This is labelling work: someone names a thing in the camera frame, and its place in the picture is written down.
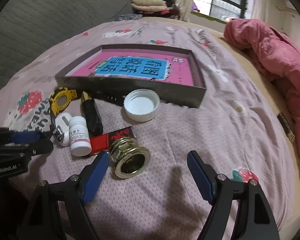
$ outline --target white pill bottle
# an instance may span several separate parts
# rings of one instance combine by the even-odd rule
[[[91,152],[86,119],[74,116],[69,121],[70,152],[74,156],[85,156]]]

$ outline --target pink jacket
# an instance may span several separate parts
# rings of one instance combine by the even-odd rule
[[[284,95],[295,121],[300,155],[300,50],[286,35],[258,19],[236,19],[225,28],[226,40],[245,50],[255,67]]]

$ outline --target cardboard box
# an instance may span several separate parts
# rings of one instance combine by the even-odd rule
[[[122,57],[119,62],[122,64],[125,59],[125,65],[118,63],[118,57]],[[156,77],[165,67],[162,64],[165,61],[169,62],[168,75],[158,79]],[[201,69],[192,51],[160,45],[101,45],[70,63],[55,78],[58,86],[116,95],[127,95],[141,88],[151,89],[166,102],[197,108],[206,91]]]

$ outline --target bed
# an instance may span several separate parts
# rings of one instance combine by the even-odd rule
[[[147,21],[165,21],[171,22],[175,24],[173,20],[170,19],[142,19]],[[178,22],[179,24],[186,25],[189,27],[198,27],[197,24],[193,23],[185,23]],[[272,85],[266,78],[264,78],[253,66],[250,62],[249,57],[239,51],[238,49],[233,48],[229,45],[224,37],[223,33],[217,32],[215,30],[209,29],[212,36],[216,38],[216,40],[224,46],[231,54],[235,57],[235,59],[240,63],[241,67],[245,70],[245,72],[249,75],[249,77],[253,80],[258,89],[262,92],[262,95],[266,98],[269,106],[275,115],[278,115],[280,112],[283,112],[287,117],[289,124],[293,127],[293,121],[291,119],[290,113],[287,109],[286,103],[282,95],[277,91],[276,87]],[[286,137],[287,145],[289,147],[289,151],[293,160],[293,165],[295,169],[295,205],[294,212],[289,221],[287,221],[286,226],[292,224],[297,218],[300,217],[300,158],[298,156],[298,152],[295,144],[291,144],[289,139]]]

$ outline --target wall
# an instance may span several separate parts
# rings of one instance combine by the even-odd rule
[[[300,49],[300,15],[297,12],[286,11],[283,21],[283,31]]]
[[[268,14],[266,22],[277,31],[283,31],[284,13],[278,8],[286,6],[286,0],[269,0]]]

